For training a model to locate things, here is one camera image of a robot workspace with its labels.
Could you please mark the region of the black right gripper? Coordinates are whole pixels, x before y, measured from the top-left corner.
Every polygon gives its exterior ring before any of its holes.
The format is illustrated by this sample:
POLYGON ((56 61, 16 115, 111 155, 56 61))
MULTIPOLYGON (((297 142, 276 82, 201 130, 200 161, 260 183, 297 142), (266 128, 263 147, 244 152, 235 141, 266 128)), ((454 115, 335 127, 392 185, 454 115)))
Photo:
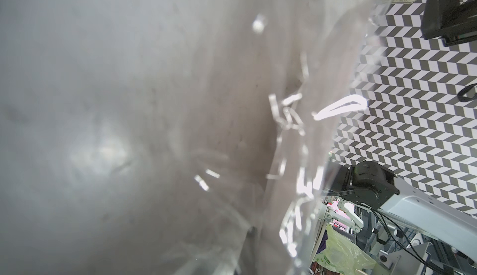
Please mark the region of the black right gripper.
POLYGON ((477 2, 426 0, 421 21, 422 37, 440 38, 446 47, 477 40, 477 2))

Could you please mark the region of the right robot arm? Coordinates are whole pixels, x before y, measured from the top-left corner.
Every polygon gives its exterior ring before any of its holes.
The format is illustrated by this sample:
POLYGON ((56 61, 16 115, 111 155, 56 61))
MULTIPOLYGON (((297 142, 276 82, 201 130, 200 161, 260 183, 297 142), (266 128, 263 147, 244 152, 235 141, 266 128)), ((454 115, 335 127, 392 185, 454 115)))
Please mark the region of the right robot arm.
POLYGON ((433 262, 407 236, 395 245, 440 275, 477 268, 477 0, 378 0, 329 166, 330 194, 373 215, 377 254, 395 231, 445 246, 433 262))

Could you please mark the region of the clear plastic wrap sheet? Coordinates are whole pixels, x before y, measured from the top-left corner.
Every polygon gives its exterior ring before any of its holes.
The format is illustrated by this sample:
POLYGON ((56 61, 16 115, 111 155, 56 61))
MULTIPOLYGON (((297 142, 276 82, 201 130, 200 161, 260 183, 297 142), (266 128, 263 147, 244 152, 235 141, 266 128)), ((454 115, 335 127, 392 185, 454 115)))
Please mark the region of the clear plastic wrap sheet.
POLYGON ((1 0, 1 273, 304 275, 376 0, 1 0))

